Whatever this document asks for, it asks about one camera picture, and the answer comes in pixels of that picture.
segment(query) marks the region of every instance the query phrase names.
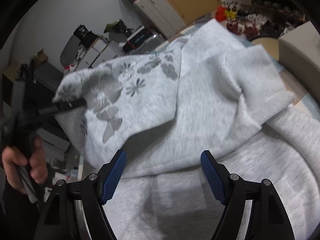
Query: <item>blue gripper pad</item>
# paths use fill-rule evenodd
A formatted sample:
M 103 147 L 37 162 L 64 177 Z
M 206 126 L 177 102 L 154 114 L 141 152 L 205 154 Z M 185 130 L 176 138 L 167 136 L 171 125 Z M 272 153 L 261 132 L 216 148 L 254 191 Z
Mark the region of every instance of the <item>blue gripper pad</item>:
M 119 155 L 115 165 L 112 167 L 106 181 L 103 184 L 103 194 L 101 196 L 102 205 L 112 199 L 116 191 L 119 180 L 127 163 L 127 155 L 124 151 Z
M 200 162 L 201 162 L 202 170 L 205 174 L 205 177 L 207 178 L 209 186 L 210 186 L 212 193 L 214 195 L 214 198 L 216 200 L 219 200 L 222 205 L 225 205 L 227 198 L 224 194 L 223 182 L 221 181 L 217 171 L 215 170 L 215 168 L 211 164 L 211 162 L 205 152 L 203 152 L 201 154 Z

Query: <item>human hand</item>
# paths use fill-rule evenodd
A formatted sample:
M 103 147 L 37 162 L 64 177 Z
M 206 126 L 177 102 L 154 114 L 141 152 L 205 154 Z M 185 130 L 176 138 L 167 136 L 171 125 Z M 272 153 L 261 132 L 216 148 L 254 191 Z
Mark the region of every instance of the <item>human hand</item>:
M 2 163 L 7 181 L 11 187 L 23 194 L 27 194 L 27 192 L 18 174 L 17 165 L 25 167 L 29 164 L 31 166 L 30 175 L 38 184 L 44 183 L 48 177 L 48 169 L 44 159 L 44 150 L 40 136 L 34 139 L 34 147 L 35 151 L 29 161 L 16 147 L 6 147 L 2 152 Z

